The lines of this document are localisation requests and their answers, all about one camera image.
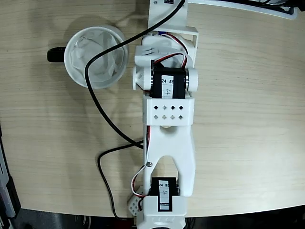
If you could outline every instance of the white wire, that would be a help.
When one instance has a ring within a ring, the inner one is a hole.
[[[133,189],[133,181],[136,179],[136,177],[146,168],[146,164],[143,165],[139,171],[133,176],[132,181],[131,181],[131,188],[132,188],[132,193],[135,194],[136,196],[143,196],[142,194],[137,193],[134,189]]]
[[[90,229],[91,227],[91,216],[89,216],[89,225],[88,225],[88,229]]]
[[[161,36],[170,38],[171,40],[175,41],[175,42],[176,42],[177,44],[179,44],[179,45],[183,48],[183,50],[185,51],[184,47],[183,47],[178,41],[176,41],[173,37],[167,35],[166,33],[161,34]]]
[[[146,151],[146,158],[144,165],[139,169],[139,171],[133,176],[132,181],[131,181],[131,189],[132,193],[136,196],[143,196],[143,194],[137,193],[134,188],[133,188],[133,182],[135,181],[136,177],[147,167],[147,162],[148,162],[148,151]]]
[[[85,226],[86,220],[87,220],[87,216],[84,216],[84,220],[82,221],[83,226]]]

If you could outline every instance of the black cable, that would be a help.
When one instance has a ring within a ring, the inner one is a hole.
[[[136,142],[136,143],[137,143],[137,144],[142,144],[142,143],[143,143],[143,140],[142,140],[142,141],[139,141],[139,142]],[[98,168],[99,168],[99,172],[100,172],[100,174],[101,174],[101,177],[102,177],[102,179],[103,179],[103,181],[104,181],[104,183],[105,183],[105,186],[106,186],[107,191],[108,191],[108,194],[109,194],[110,205],[111,205],[111,209],[112,209],[113,215],[114,215],[114,217],[115,217],[116,219],[118,219],[118,220],[127,220],[127,219],[118,217],[118,215],[116,214],[115,205],[114,205],[114,200],[113,200],[113,195],[112,195],[111,189],[110,189],[110,187],[109,187],[109,184],[108,184],[108,182],[107,182],[107,179],[106,179],[106,177],[105,177],[105,175],[104,175],[104,173],[103,173],[103,171],[102,171],[101,158],[102,158],[103,156],[105,156],[106,154],[109,154],[109,153],[111,153],[111,152],[118,151],[118,150],[121,150],[121,149],[127,149],[127,148],[130,148],[130,147],[132,147],[132,146],[134,146],[133,143],[128,144],[128,145],[125,145],[125,146],[120,146],[120,147],[117,147],[117,148],[114,148],[114,149],[109,149],[109,150],[107,150],[107,151],[101,153],[101,154],[99,155],[99,157],[97,158],[97,166],[98,166]]]
[[[264,1],[264,2],[262,2],[262,4],[265,5],[265,4],[269,3],[270,1],[271,0]]]
[[[90,95],[92,97],[92,100],[94,101],[97,109],[100,111],[101,115],[104,117],[104,119],[106,120],[106,122],[113,128],[113,130],[118,133],[122,138],[124,138],[126,141],[128,141],[129,143],[131,143],[133,146],[139,147],[141,149],[143,149],[143,146],[137,142],[135,142],[134,140],[132,140],[131,138],[129,138],[126,134],[124,134],[112,121],[111,119],[107,116],[107,114],[104,112],[103,108],[101,107],[97,97],[95,96],[95,93],[92,89],[91,83],[90,83],[90,79],[89,79],[89,75],[88,75],[88,69],[90,67],[90,65],[95,62],[97,59],[99,59],[100,57],[106,55],[109,52],[112,52],[118,48],[123,47],[124,45],[127,45],[133,41],[135,41],[138,38],[141,38],[142,36],[148,34],[149,32],[153,31],[154,29],[158,28],[159,26],[161,26],[162,24],[166,23],[170,18],[172,18],[178,11],[179,9],[183,6],[183,4],[185,3],[185,0],[181,0],[180,3],[177,5],[176,9],[174,9],[167,17],[165,17],[163,20],[161,20],[160,22],[158,22],[157,24],[153,25],[152,27],[148,28],[147,30],[135,35],[134,37],[129,38],[128,40],[123,41],[122,43],[119,43],[105,51],[102,51],[101,53],[97,54],[96,56],[94,56],[91,60],[89,60],[89,62],[87,63],[86,67],[85,67],[85,79],[86,79],[86,83],[88,86],[88,90],[90,92]]]

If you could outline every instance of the red wire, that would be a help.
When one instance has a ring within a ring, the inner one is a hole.
[[[184,48],[184,50],[186,51],[186,54],[189,54],[189,52],[187,51],[186,46],[185,46],[177,37],[175,37],[174,35],[171,35],[171,34],[169,34],[169,33],[166,33],[166,35],[170,36],[170,37],[173,38],[175,41],[177,41],[177,42]]]
[[[167,60],[167,59],[169,59],[169,58],[172,58],[173,56],[177,56],[177,55],[183,55],[183,56],[184,56],[183,53],[173,53],[173,54],[164,56],[164,57],[162,57],[162,58],[156,60],[155,63],[160,63],[160,62],[162,62],[162,61],[165,61],[165,60]]]
[[[162,58],[156,60],[155,63],[160,63],[160,62],[162,62],[162,61],[165,61],[165,60],[167,60],[167,59],[169,59],[169,58],[172,58],[173,56],[177,56],[177,55],[183,55],[183,56],[185,57],[184,62],[182,63],[182,66],[181,66],[182,68],[185,68],[186,63],[187,63],[187,57],[186,57],[186,55],[184,55],[183,53],[173,53],[173,54],[164,56],[164,57],[162,57]]]

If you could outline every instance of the white label sticker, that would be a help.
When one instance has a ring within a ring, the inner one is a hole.
[[[162,75],[162,98],[173,98],[173,76]]]
[[[159,180],[160,210],[169,210],[168,181]]]

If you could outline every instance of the black handle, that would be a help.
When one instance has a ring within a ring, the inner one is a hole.
[[[65,49],[66,47],[56,47],[48,50],[47,60],[49,62],[63,62]]]

